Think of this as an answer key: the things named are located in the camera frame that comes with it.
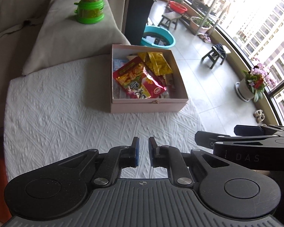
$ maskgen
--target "red snack bag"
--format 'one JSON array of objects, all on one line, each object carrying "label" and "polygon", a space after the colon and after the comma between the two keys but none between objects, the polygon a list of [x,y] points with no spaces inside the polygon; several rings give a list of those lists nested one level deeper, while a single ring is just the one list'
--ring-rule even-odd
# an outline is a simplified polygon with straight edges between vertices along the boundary
[{"label": "red snack bag", "polygon": [[166,90],[140,57],[119,68],[113,77],[133,99],[157,98]]}]

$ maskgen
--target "pink cardboard box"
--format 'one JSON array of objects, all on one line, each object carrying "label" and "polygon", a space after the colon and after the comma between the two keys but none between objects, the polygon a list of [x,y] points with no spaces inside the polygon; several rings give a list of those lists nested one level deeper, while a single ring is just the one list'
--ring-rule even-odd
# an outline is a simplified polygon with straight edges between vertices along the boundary
[{"label": "pink cardboard box", "polygon": [[[176,91],[172,99],[115,99],[113,97],[113,59],[126,59],[128,55],[139,52],[162,52],[173,70]],[[179,112],[187,103],[187,92],[171,50],[145,46],[114,44],[111,51],[111,113],[156,113]]]}]

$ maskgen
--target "cloth on stool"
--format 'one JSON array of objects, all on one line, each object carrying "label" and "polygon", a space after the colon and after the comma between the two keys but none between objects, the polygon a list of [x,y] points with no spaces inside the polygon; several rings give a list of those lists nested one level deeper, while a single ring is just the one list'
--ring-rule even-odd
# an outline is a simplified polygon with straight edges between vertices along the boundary
[{"label": "cloth on stool", "polygon": [[226,52],[225,52],[225,50],[224,50],[224,48],[223,48],[223,45],[221,45],[220,43],[218,43],[218,44],[216,44],[216,45],[214,45],[215,47],[216,47],[216,49],[217,49],[217,51],[219,52],[219,54],[221,54],[222,56],[223,56],[223,58],[225,58],[226,57]]}]

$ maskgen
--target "yellow snack packet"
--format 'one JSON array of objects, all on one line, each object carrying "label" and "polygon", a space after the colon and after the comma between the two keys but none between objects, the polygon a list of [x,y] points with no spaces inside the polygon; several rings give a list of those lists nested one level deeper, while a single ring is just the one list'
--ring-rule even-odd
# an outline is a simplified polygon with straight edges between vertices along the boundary
[{"label": "yellow snack packet", "polygon": [[143,62],[146,61],[146,57],[147,57],[146,52],[141,52],[141,53],[138,53],[137,55],[143,60]]},{"label": "yellow snack packet", "polygon": [[152,64],[151,60],[146,61],[145,64],[149,67],[149,69],[150,69],[153,73],[155,73],[154,67],[153,67],[153,64]]},{"label": "yellow snack packet", "polygon": [[151,67],[150,69],[155,73],[155,75],[160,76],[173,73],[173,70],[168,65],[162,52],[148,52],[148,55],[153,70]]}]

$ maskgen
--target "shoe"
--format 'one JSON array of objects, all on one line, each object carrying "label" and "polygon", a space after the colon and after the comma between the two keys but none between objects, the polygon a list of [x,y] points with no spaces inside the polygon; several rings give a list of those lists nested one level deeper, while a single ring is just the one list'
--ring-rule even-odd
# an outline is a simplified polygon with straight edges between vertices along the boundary
[{"label": "shoe", "polygon": [[203,40],[204,38],[207,38],[207,37],[208,37],[207,34],[199,34],[199,38],[201,38],[202,40]]},{"label": "shoe", "polygon": [[203,42],[210,44],[211,43],[210,37],[204,38]]},{"label": "shoe", "polygon": [[253,116],[256,118],[256,117],[259,117],[263,114],[263,110],[259,109],[259,110],[256,110],[254,113],[253,113]]},{"label": "shoe", "polygon": [[259,117],[256,118],[257,123],[261,123],[265,119],[265,115],[262,114]]}]

